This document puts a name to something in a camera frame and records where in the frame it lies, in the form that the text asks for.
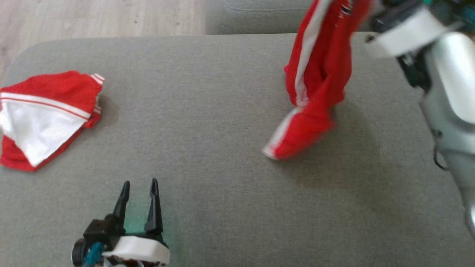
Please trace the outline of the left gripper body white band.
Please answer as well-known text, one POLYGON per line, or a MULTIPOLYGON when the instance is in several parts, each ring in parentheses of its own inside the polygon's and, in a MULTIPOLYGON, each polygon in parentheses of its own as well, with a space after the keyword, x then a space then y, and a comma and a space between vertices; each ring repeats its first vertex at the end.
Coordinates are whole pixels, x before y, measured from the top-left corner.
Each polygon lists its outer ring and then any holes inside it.
POLYGON ((148 222, 143 233, 119 232, 111 249, 102 252, 104 267, 164 267, 171 261, 171 251, 164 243, 163 223, 148 222))

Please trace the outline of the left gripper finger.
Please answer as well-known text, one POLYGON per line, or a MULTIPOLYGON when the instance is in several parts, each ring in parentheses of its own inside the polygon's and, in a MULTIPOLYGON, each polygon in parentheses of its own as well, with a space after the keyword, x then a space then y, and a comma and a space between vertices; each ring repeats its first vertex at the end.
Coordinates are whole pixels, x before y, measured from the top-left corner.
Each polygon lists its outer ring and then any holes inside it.
POLYGON ((126 181, 121 189, 120 195, 114 206, 112 214, 117 218, 119 224, 123 224, 125 220, 126 204, 130 197, 130 181, 126 181))
POLYGON ((150 186, 150 208, 144 230, 150 234, 163 233, 163 220, 161 214, 161 201, 159 194, 159 185, 156 178, 152 179, 150 186))

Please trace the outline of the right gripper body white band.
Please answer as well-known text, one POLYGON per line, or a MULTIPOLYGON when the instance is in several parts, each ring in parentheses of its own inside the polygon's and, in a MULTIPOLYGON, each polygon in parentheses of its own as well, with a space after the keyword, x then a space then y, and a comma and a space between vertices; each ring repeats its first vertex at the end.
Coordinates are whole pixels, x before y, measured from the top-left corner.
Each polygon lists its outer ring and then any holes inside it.
POLYGON ((421 7, 393 29, 366 43, 366 50, 375 59, 398 57, 430 44, 446 32, 444 26, 427 7, 421 7))

